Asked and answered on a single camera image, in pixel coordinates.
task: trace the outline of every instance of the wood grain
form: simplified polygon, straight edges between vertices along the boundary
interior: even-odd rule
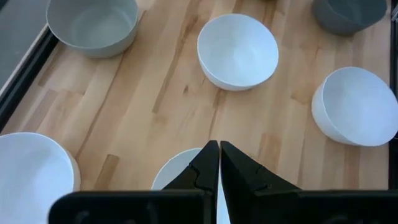
[[[58,44],[2,134],[37,131],[75,156],[82,189],[149,189],[172,156],[209,139],[235,144],[304,189],[386,189],[387,145],[326,138],[311,116],[333,70],[364,67],[389,82],[389,13],[352,37],[318,27],[311,0],[140,0],[136,40],[122,55],[91,59]],[[223,91],[204,76],[197,37],[236,12],[275,35],[279,66],[264,84]]]

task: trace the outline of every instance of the bowl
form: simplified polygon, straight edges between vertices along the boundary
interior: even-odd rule
[[[259,21],[227,14],[208,22],[198,37],[203,72],[224,90],[247,90],[266,81],[278,64],[277,42]]]
[[[0,136],[1,223],[46,223],[52,204],[80,188],[76,161],[37,133]]]
[[[357,146],[380,146],[398,131],[398,102],[377,75],[357,67],[334,71],[312,98],[312,115],[329,138]]]
[[[152,184],[152,190],[162,190],[169,184],[174,178],[176,178],[180,173],[187,168],[189,163],[195,156],[199,154],[201,148],[193,148],[183,151],[173,158],[171,158],[160,171],[157,173],[154,183]]]
[[[137,33],[135,0],[50,0],[47,23],[54,35],[89,57],[120,54]]]
[[[337,35],[353,35],[380,21],[386,0],[314,0],[312,12],[319,25]]]

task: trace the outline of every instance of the bowl rim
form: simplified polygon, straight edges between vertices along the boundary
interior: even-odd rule
[[[71,43],[69,43],[69,42],[63,40],[63,39],[62,39],[58,34],[56,34],[56,33],[54,32],[54,30],[51,28],[50,21],[49,21],[49,9],[50,9],[51,3],[54,2],[54,1],[56,1],[56,0],[49,0],[49,2],[47,3],[47,7],[46,7],[46,10],[45,10],[45,19],[46,19],[47,25],[48,25],[49,29],[51,30],[51,33],[54,34],[54,36],[55,36],[56,38],[58,38],[59,40],[61,40],[64,44],[66,44],[66,45],[68,45],[68,46],[71,46],[71,47],[74,47],[74,48],[77,48],[77,49],[82,49],[82,50],[97,50],[97,49],[104,49],[104,48],[106,48],[106,47],[110,47],[110,46],[112,46],[112,45],[115,45],[115,44],[119,43],[120,41],[124,40],[128,35],[130,35],[131,32],[133,32],[133,30],[136,28],[136,26],[137,26],[137,24],[138,24],[139,7],[138,7],[138,4],[137,4],[136,0],[130,0],[130,1],[133,3],[133,5],[134,5],[134,7],[135,7],[135,9],[136,9],[136,10],[134,11],[134,12],[136,13],[136,18],[134,19],[133,25],[130,27],[129,32],[127,33],[127,35],[125,35],[124,37],[120,38],[119,40],[115,40],[114,42],[112,42],[112,43],[110,43],[110,44],[106,44],[106,45],[104,45],[104,46],[98,46],[98,47],[85,47],[85,46],[79,46],[79,45],[71,44]]]
[[[271,72],[271,74],[268,75],[268,76],[266,76],[265,78],[263,78],[260,82],[250,83],[250,84],[245,84],[245,85],[238,84],[238,83],[226,82],[226,81],[224,81],[223,79],[217,77],[215,74],[213,74],[213,72],[211,72],[211,71],[208,69],[208,67],[206,66],[206,64],[205,64],[204,61],[202,60],[202,57],[201,57],[201,55],[200,55],[200,53],[199,53],[199,39],[200,39],[200,37],[201,37],[201,35],[202,35],[202,32],[206,29],[206,27],[207,27],[209,24],[211,24],[211,23],[214,22],[215,20],[221,19],[222,17],[230,17],[230,16],[233,16],[233,17],[245,17],[245,18],[249,18],[249,19],[252,20],[253,22],[256,22],[256,23],[258,23],[259,25],[261,25],[261,26],[262,26],[267,32],[269,32],[270,35],[273,37],[273,40],[274,40],[275,46],[276,46],[276,52],[277,52],[277,55],[276,55],[276,57],[277,57],[277,63],[276,63],[276,65],[275,65],[275,68],[274,68],[273,71]],[[269,79],[269,78],[275,73],[276,68],[278,67],[278,64],[279,64],[279,47],[278,47],[278,42],[276,41],[276,38],[274,37],[274,35],[272,34],[272,32],[271,32],[263,23],[261,23],[261,22],[258,21],[257,19],[255,19],[255,18],[253,18],[253,17],[251,17],[251,16],[247,16],[247,15],[245,15],[245,14],[239,14],[239,13],[223,14],[223,15],[220,15],[220,16],[218,16],[218,17],[215,17],[215,18],[209,20],[209,21],[202,27],[202,29],[201,29],[201,31],[200,31],[200,33],[199,33],[199,35],[198,35],[198,39],[197,39],[197,54],[198,54],[199,62],[200,62],[201,65],[204,67],[204,70],[206,70],[213,78],[217,79],[217,80],[218,80],[219,82],[221,82],[221,83],[225,83],[225,84],[227,84],[227,85],[231,85],[231,86],[238,87],[238,88],[252,87],[252,86],[256,86],[256,85],[259,85],[259,84],[265,82],[267,79]]]
[[[71,183],[71,186],[70,186],[71,191],[70,191],[70,192],[73,192],[73,191],[76,190],[76,184],[78,184],[78,183],[76,182],[76,176],[77,176],[77,175],[80,175],[80,173],[79,173],[78,167],[75,167],[75,166],[73,165],[73,161],[71,160],[72,158],[71,158],[71,156],[69,155],[69,152],[68,152],[68,151],[66,151],[59,143],[57,143],[56,141],[54,141],[52,138],[47,137],[47,136],[45,136],[45,135],[43,135],[43,134],[40,134],[40,133],[33,133],[33,132],[16,132],[16,133],[9,133],[9,134],[1,135],[1,136],[0,136],[0,139],[6,138],[6,137],[9,137],[9,136],[18,136],[18,135],[38,136],[38,137],[40,137],[40,138],[45,139],[46,141],[50,141],[52,144],[54,144],[54,146],[56,146],[58,149],[60,149],[60,151],[62,152],[63,156],[66,158],[66,161],[68,162],[69,171],[72,173],[72,179],[70,180],[70,183]]]
[[[388,87],[388,85],[387,85],[380,77],[378,77],[375,73],[370,72],[369,70],[366,70],[366,69],[360,68],[360,67],[354,67],[354,66],[342,67],[342,68],[336,69],[336,70],[334,70],[333,72],[331,72],[331,73],[325,78],[325,80],[323,81],[323,83],[321,84],[322,87],[321,87],[320,96],[321,96],[321,99],[322,99],[322,109],[324,110],[324,112],[325,112],[325,114],[326,114],[326,117],[327,117],[328,121],[330,122],[331,126],[335,129],[335,131],[336,131],[338,134],[340,134],[341,136],[343,136],[347,141],[352,142],[354,145],[358,145],[358,146],[365,146],[365,147],[380,146],[381,144],[380,144],[379,142],[377,142],[377,144],[363,144],[363,143],[360,143],[360,142],[357,142],[357,141],[352,140],[352,139],[349,138],[346,134],[343,134],[343,133],[341,132],[341,129],[339,129],[339,128],[337,128],[337,127],[335,126],[335,123],[330,119],[330,115],[329,115],[328,111],[326,110],[325,99],[324,99],[324,89],[325,89],[325,85],[326,85],[327,81],[328,81],[328,80],[330,79],[330,77],[331,77],[332,75],[334,75],[335,73],[340,72],[340,71],[342,71],[342,70],[347,70],[347,69],[358,69],[358,70],[365,71],[366,73],[373,75],[374,78],[377,78],[380,82],[382,82],[383,84],[385,84],[386,87],[387,87],[389,90],[391,90],[391,89]]]

